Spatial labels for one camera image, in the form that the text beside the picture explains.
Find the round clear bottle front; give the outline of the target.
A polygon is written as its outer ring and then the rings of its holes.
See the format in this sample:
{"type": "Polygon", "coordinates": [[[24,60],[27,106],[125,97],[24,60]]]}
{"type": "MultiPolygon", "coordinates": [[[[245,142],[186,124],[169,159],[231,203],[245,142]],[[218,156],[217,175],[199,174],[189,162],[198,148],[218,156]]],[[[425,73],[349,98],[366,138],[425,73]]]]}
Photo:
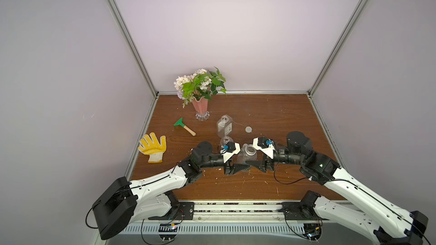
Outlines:
{"type": "Polygon", "coordinates": [[[237,154],[237,163],[246,164],[247,161],[257,160],[257,150],[252,144],[244,144],[240,152],[237,154]]]}

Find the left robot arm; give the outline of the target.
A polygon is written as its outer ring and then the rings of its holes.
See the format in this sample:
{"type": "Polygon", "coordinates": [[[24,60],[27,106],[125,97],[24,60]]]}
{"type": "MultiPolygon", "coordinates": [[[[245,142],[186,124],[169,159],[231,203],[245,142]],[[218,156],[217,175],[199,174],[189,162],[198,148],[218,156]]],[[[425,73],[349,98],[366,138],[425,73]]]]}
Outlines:
{"type": "Polygon", "coordinates": [[[232,142],[224,154],[215,154],[212,145],[203,141],[168,171],[141,180],[118,178],[91,208],[100,238],[108,240],[138,220],[172,219],[180,206],[172,191],[195,183],[203,169],[222,167],[226,175],[250,169],[246,163],[232,163],[239,151],[239,144],[232,142]]]}

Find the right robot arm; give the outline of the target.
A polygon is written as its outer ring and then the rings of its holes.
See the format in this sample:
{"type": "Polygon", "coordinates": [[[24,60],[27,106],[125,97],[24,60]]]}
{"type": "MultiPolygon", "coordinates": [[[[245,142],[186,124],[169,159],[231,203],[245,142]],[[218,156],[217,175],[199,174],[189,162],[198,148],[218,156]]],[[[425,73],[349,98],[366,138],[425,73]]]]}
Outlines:
{"type": "Polygon", "coordinates": [[[359,182],[338,162],[314,151],[312,141],[302,132],[290,132],[287,144],[257,137],[253,147],[263,152],[262,161],[249,164],[265,172],[279,163],[300,167],[308,178],[347,199],[356,206],[339,206],[320,194],[308,191],[300,201],[302,209],[318,218],[338,223],[371,240],[375,245],[421,245],[427,242],[428,218],[419,211],[408,211],[359,182]]]}

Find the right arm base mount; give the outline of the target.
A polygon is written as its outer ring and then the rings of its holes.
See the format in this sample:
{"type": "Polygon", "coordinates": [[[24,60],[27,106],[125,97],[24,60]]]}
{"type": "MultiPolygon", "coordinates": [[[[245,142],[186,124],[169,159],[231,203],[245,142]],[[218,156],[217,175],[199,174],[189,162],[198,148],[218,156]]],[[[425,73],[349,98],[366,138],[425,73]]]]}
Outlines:
{"type": "Polygon", "coordinates": [[[315,212],[315,204],[301,202],[283,202],[278,212],[284,214],[286,220],[322,220],[315,212]]]}

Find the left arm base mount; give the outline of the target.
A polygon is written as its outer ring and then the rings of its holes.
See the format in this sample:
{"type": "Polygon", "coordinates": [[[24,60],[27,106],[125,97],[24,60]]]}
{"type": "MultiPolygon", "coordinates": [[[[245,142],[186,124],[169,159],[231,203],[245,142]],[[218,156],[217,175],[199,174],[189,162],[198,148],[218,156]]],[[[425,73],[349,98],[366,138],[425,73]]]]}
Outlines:
{"type": "Polygon", "coordinates": [[[174,221],[174,220],[193,220],[194,217],[194,202],[181,202],[173,207],[164,214],[163,216],[153,216],[148,218],[149,221],[159,220],[159,221],[174,221]]]}

